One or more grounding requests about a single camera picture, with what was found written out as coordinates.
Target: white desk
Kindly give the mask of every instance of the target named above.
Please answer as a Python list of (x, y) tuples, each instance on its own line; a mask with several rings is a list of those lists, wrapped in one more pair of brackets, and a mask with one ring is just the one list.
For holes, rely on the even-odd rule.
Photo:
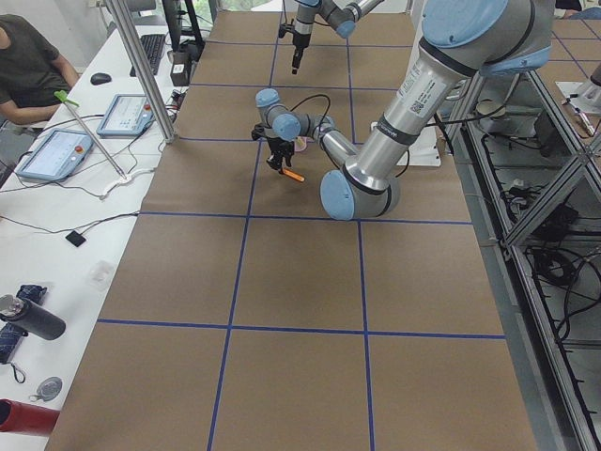
[[(138, 32), (141, 35), (163, 33), (166, 29), (162, 26), (143, 26), (138, 27)], [(156, 77), (164, 100), (168, 100), (173, 90), (170, 67), (164, 57)], [(138, 79), (129, 76), (130, 68), (130, 60), (115, 32), (69, 94), (70, 99), (80, 103), (80, 116), (103, 114), (115, 94), (143, 93)], [(90, 76), (99, 71), (109, 73), (113, 81), (100, 86), (91, 85)], [(69, 111), (61, 106), (49, 125), (69, 119)], [(96, 130), (100, 118), (86, 123), (91, 130)], [(63, 127), (81, 130), (74, 121), (59, 128)], [(103, 143), (114, 153), (130, 141), (107, 139)], [(159, 148), (162, 148), (162, 142), (161, 131), (154, 123), (131, 146), (131, 153), (139, 162), (136, 168), (156, 167), (161, 157)], [(126, 172), (135, 163), (127, 150), (117, 155), (116, 161)], [(118, 178), (114, 168), (96, 148), (92, 149), (75, 172), (77, 174), (63, 184), (84, 187), (95, 194), (101, 194), (109, 182)], [(152, 174), (138, 176), (129, 185), (115, 188), (103, 201), (81, 190), (54, 185), (0, 193), (0, 214), (51, 230), (72, 229), (94, 220), (139, 210), (151, 179)], [(0, 192), (22, 187), (13, 175)], [(40, 382), (51, 376), (58, 376), (64, 383), (60, 395), (52, 401), (38, 401), (37, 404), (61, 409), (108, 290), (108, 287), (91, 285), (86, 279), (89, 278), (90, 270), (101, 260), (116, 269), (134, 223), (134, 217), (126, 217), (98, 225), (85, 234), (87, 242), (76, 248), (65, 240), (68, 232), (53, 235), (40, 233), (0, 219), (0, 293), (16, 294), (22, 284), (48, 287), (44, 307), (67, 323), (67, 330), (55, 341), (46, 341), (35, 335), (29, 335), (21, 341), (12, 355), (12, 361), (26, 373), (26, 382), (17, 383), (13, 379), (12, 368), (0, 365), (0, 398), (31, 402), (28, 397), (36, 393)], [(0, 433), (0, 449), (7, 451), (38, 451), (46, 443), (47, 438), (43, 437)]]

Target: gray shirt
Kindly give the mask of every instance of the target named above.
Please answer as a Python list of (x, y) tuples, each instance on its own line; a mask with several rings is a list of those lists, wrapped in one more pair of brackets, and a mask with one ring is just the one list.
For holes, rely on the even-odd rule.
[(56, 90), (69, 90), (60, 72), (50, 64), (58, 50), (31, 23), (20, 16), (0, 15), (0, 27), (10, 38), (0, 49), (0, 103), (17, 106), (48, 106), (59, 103)]

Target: black bottle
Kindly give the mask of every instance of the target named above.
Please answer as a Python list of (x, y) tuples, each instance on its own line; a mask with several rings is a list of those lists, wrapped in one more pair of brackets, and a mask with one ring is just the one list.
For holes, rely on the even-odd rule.
[(0, 298), (0, 319), (11, 322), (45, 340), (58, 338), (67, 327), (65, 321), (36, 303), (10, 294)]

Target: green handle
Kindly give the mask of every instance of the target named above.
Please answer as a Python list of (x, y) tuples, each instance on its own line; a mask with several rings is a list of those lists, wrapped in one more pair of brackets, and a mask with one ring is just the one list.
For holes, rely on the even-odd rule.
[(75, 106), (79, 106), (79, 103), (77, 103), (76, 101), (72, 101), (70, 99), (67, 99), (67, 92), (66, 91), (55, 91), (54, 92), (54, 96), (59, 99), (60, 101), (62, 101), (63, 103), (72, 103)]

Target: computer mouse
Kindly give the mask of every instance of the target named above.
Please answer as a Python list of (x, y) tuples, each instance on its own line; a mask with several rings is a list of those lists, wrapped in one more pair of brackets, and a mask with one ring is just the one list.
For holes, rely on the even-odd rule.
[(96, 72), (90, 77), (90, 83), (92, 85), (102, 85), (103, 83), (109, 83), (113, 78), (104, 72)]

